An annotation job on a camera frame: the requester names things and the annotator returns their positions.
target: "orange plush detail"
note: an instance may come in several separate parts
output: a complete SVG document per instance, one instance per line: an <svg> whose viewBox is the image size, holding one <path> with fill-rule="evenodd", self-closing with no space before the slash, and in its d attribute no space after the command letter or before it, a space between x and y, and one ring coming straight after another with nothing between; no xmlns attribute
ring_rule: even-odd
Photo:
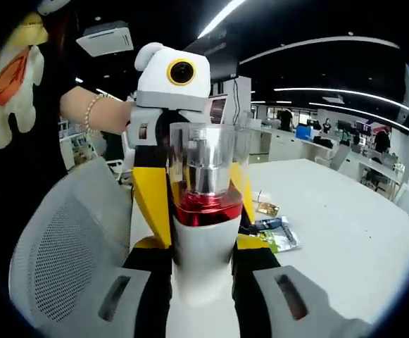
<svg viewBox="0 0 409 338"><path fill-rule="evenodd" d="M29 52L30 47L27 47L0 72L0 106L7 104L20 89L26 73Z"/></svg>

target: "yellow camera lens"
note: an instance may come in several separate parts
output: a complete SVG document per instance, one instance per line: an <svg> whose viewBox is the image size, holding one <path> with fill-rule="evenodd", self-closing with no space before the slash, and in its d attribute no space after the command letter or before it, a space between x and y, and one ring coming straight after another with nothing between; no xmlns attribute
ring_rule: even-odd
<svg viewBox="0 0 409 338"><path fill-rule="evenodd" d="M188 60L174 60L168 67L168 79L177 86L184 86L190 83L195 77L195 67Z"/></svg>

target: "bracelet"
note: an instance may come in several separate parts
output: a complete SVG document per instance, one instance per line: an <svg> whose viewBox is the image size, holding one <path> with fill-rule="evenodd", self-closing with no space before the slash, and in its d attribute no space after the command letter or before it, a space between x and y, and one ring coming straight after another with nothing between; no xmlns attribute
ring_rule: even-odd
<svg viewBox="0 0 409 338"><path fill-rule="evenodd" d="M90 102L89 107L85 111L85 131L87 134L89 134L92 130L90 129L90 123L89 123L89 116L90 116L90 111L92 111L93 106L95 105L96 102L98 102L99 99L102 99L104 97L103 94L96 95L95 98Z"/></svg>

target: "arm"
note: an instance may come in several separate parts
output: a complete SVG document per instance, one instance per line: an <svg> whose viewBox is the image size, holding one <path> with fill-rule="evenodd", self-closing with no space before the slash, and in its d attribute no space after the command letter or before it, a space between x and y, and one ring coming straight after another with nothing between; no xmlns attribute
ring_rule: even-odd
<svg viewBox="0 0 409 338"><path fill-rule="evenodd" d="M75 87L61 97L61 115L73 123L84 124L85 112L96 97L95 93ZM132 102L121 102L109 97L99 99L89 115L91 129L121 134L130 120Z"/></svg>

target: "ceiling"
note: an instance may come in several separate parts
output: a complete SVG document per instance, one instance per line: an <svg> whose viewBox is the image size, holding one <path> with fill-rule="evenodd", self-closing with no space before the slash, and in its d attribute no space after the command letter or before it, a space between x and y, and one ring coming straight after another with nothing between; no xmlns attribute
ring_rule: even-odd
<svg viewBox="0 0 409 338"><path fill-rule="evenodd" d="M106 0L91 7L78 1L80 29L98 23L128 23L134 51L92 58L77 47L70 55L85 87L100 88L124 99L136 89L133 64L138 50L149 42L183 49L229 3L229 0ZM319 92L274 92L284 87L349 89L402 103L405 61L409 62L409 6L392 7L375 0L246 0L221 25L236 27L241 58L309 39L335 36L374 37L402 49L371 42L325 42L286 49L240 66L252 78L254 101L293 101L331 104ZM342 94L346 107L396 119L399 107L382 101Z"/></svg>

